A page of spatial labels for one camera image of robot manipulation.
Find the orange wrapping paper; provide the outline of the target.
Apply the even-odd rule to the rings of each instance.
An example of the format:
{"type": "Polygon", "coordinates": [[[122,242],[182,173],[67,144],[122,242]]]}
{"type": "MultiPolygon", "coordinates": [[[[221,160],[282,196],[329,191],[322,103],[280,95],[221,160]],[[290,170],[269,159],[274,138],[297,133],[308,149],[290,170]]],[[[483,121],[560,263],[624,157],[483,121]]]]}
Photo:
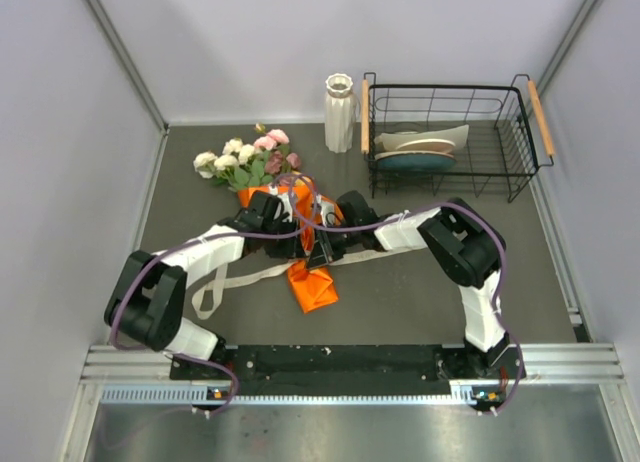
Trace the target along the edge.
{"type": "MultiPolygon", "coordinates": [[[[312,220],[312,203],[315,196],[320,193],[312,191],[315,184],[311,179],[294,171],[279,177],[278,185],[283,187],[294,185],[293,189],[299,198],[296,206],[298,212],[305,218],[312,220]]],[[[336,203],[335,212],[337,221],[342,218],[342,212],[336,203]]],[[[295,259],[292,263],[293,265],[286,271],[286,275],[292,292],[304,313],[331,305],[339,300],[334,280],[328,268],[308,269],[307,262],[303,259],[295,259]]]]}

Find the white printed ribbon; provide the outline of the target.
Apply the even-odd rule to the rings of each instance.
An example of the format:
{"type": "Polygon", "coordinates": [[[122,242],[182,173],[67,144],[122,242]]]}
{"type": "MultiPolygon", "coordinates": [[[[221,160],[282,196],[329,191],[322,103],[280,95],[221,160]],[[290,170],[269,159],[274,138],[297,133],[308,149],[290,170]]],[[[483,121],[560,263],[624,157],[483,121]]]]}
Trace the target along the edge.
{"type": "MultiPolygon", "coordinates": [[[[362,252],[351,253],[345,255],[342,259],[333,262],[331,264],[332,267],[344,266],[350,264],[361,263],[369,260],[382,259],[393,255],[399,255],[404,253],[404,250],[395,251],[395,252],[376,252],[373,250],[365,250],[362,252]]],[[[196,316],[200,320],[207,320],[211,317],[211,315],[216,311],[216,309],[221,305],[223,293],[225,289],[235,289],[239,287],[245,287],[249,285],[253,285],[261,280],[267,278],[278,277],[281,274],[284,274],[291,266],[292,262],[285,263],[281,265],[276,265],[269,267],[267,269],[245,275],[240,277],[232,277],[227,278],[227,266],[223,266],[220,269],[217,269],[215,272],[215,277],[209,281],[207,284],[198,289],[192,299],[191,305],[194,308],[196,316]],[[204,309],[203,303],[205,300],[205,295],[207,293],[212,293],[213,305],[210,309],[204,309]]]]}

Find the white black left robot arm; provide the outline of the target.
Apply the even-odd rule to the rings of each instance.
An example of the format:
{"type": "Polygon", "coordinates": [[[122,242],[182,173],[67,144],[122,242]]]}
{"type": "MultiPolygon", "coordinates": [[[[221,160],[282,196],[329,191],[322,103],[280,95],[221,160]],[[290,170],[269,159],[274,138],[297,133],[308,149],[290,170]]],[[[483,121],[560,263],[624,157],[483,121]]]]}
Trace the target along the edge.
{"type": "Polygon", "coordinates": [[[125,350],[118,342],[123,334],[136,342],[134,350],[177,353],[192,359],[203,377],[220,376],[227,364],[225,352],[216,348],[221,339],[183,317],[186,292],[270,242],[296,239],[301,229],[293,219],[295,207],[294,195],[257,191],[247,207],[179,246],[131,253],[104,312],[111,344],[125,350]]]}

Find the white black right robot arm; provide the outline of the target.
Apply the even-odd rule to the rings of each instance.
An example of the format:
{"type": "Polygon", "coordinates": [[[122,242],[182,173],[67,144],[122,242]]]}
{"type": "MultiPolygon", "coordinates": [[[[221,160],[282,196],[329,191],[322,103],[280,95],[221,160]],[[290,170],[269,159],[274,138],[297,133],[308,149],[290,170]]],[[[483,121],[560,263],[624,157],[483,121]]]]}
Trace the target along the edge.
{"type": "Polygon", "coordinates": [[[502,367],[509,336],[499,321],[496,291],[506,244],[468,204],[454,198],[428,211],[382,217],[359,192],[350,191],[335,209],[327,202],[320,207],[324,228],[314,230],[307,269],[342,259],[354,245],[381,253],[430,250],[461,294],[469,370],[487,378],[502,367]]]}

